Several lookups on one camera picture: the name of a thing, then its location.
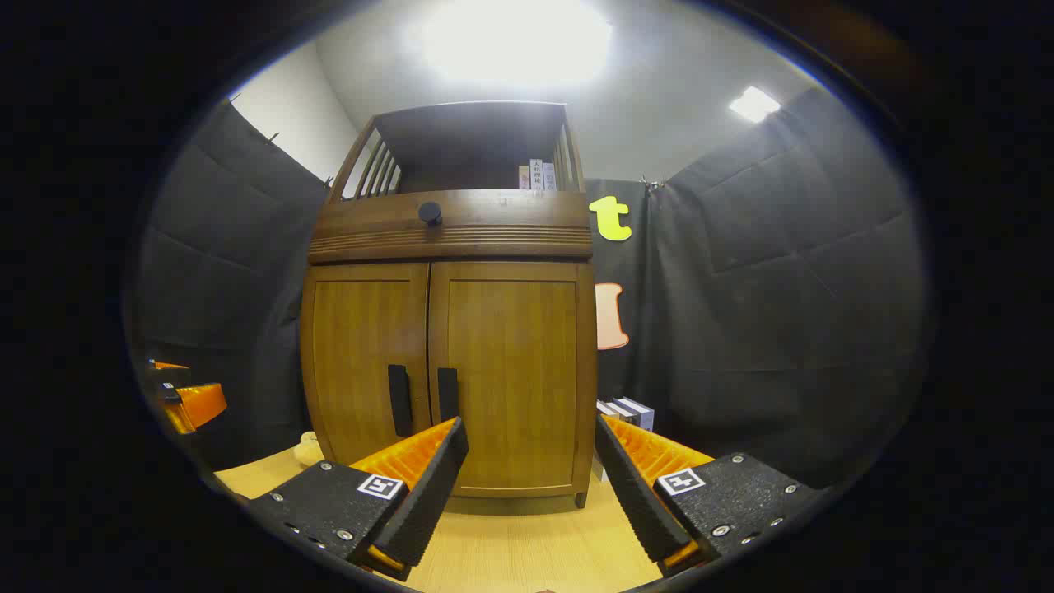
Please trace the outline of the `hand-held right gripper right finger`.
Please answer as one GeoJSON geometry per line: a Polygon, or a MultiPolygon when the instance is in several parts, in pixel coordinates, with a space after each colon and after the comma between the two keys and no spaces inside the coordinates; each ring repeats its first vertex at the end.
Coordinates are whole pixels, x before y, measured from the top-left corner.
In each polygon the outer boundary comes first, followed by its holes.
{"type": "Polygon", "coordinates": [[[746,453],[711,457],[605,414],[596,417],[596,454],[662,577],[790,529],[824,495],[746,453]]]}

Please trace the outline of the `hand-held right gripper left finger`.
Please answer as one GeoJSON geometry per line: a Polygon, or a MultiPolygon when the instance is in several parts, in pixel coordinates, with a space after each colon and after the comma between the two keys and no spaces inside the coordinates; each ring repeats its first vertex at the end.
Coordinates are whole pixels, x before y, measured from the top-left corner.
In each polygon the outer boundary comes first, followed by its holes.
{"type": "Polygon", "coordinates": [[[467,429],[455,416],[352,464],[309,466],[247,507],[265,525],[343,562],[407,581],[468,453],[467,429]]]}

